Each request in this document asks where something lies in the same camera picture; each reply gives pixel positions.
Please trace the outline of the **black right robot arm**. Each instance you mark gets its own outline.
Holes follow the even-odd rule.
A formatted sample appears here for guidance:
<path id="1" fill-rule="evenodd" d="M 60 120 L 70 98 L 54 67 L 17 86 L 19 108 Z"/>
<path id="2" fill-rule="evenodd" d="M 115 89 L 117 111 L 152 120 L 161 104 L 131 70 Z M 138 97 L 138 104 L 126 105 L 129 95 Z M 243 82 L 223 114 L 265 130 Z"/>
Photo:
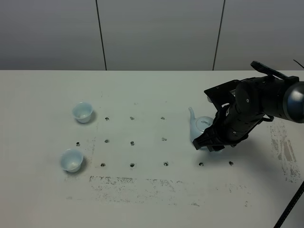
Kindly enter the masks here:
<path id="1" fill-rule="evenodd" d="M 211 126 L 194 137 L 197 150 L 234 147 L 258 124 L 274 117 L 304 122 L 304 83 L 299 77 L 286 76 L 257 61 L 251 66 L 264 77 L 232 80 L 204 91 L 217 112 Z"/>

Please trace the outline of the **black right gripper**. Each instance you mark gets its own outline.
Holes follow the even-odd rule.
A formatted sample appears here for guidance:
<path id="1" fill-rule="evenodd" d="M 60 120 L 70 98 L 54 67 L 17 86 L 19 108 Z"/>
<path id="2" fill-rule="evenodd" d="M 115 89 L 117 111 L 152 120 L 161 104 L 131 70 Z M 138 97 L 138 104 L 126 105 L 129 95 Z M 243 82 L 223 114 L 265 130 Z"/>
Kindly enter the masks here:
<path id="1" fill-rule="evenodd" d="M 225 145 L 240 143 L 265 115 L 255 82 L 230 81 L 204 93 L 213 102 L 217 113 L 212 126 L 194 139 L 196 150 L 206 147 L 210 152 L 219 152 Z"/>

